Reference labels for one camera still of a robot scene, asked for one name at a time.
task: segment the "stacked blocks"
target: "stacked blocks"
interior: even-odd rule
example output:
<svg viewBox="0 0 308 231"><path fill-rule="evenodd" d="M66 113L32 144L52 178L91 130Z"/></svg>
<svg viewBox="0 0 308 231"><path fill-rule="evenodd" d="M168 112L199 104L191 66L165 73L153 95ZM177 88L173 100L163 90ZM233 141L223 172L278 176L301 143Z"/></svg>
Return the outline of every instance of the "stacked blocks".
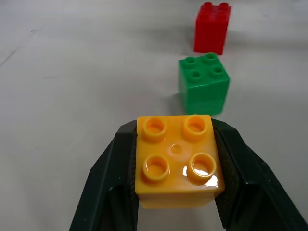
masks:
<svg viewBox="0 0 308 231"><path fill-rule="evenodd" d="M203 4L196 19L194 51L223 53L231 7L227 3Z"/></svg>
<svg viewBox="0 0 308 231"><path fill-rule="evenodd" d="M222 193L210 116L139 117L135 179L145 208L204 206Z"/></svg>
<svg viewBox="0 0 308 231"><path fill-rule="evenodd" d="M230 78L214 53L179 60L179 92L185 114L219 114Z"/></svg>

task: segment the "red toy block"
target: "red toy block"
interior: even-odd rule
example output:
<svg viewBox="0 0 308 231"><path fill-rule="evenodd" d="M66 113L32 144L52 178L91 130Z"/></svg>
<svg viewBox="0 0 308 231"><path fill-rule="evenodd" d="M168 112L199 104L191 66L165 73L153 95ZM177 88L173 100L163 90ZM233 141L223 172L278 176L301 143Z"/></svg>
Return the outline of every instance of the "red toy block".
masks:
<svg viewBox="0 0 308 231"><path fill-rule="evenodd" d="M221 3L213 6L204 3L196 20L194 51L200 53L223 53L226 41L231 6Z"/></svg>

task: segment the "toy block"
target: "toy block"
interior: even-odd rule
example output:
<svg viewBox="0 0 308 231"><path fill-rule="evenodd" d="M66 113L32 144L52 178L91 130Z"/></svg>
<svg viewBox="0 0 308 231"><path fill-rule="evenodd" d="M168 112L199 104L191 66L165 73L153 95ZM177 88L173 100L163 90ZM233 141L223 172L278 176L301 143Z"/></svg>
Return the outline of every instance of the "toy block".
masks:
<svg viewBox="0 0 308 231"><path fill-rule="evenodd" d="M213 6L206 2L196 19L194 51L200 53L223 53L226 41L231 6L221 3Z"/></svg>
<svg viewBox="0 0 308 231"><path fill-rule="evenodd" d="M211 117L139 117L135 192L145 208L204 206L225 189Z"/></svg>
<svg viewBox="0 0 308 231"><path fill-rule="evenodd" d="M230 78L215 53L179 60L179 92L185 114L219 114Z"/></svg>

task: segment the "yellow toy block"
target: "yellow toy block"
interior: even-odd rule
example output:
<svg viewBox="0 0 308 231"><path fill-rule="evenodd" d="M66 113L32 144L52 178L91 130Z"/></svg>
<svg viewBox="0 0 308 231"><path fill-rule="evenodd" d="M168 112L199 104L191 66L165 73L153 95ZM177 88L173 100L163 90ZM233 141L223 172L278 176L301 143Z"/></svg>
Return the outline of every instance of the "yellow toy block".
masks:
<svg viewBox="0 0 308 231"><path fill-rule="evenodd" d="M225 189L211 117L139 117L135 192L145 208L204 206Z"/></svg>

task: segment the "green toy block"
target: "green toy block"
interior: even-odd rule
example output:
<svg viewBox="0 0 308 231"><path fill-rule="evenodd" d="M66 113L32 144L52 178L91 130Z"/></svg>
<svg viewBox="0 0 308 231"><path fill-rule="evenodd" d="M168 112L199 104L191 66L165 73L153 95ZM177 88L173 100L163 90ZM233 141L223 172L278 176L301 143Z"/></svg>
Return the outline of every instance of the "green toy block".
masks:
<svg viewBox="0 0 308 231"><path fill-rule="evenodd" d="M215 53L179 60L179 91L186 114L219 114L229 82Z"/></svg>

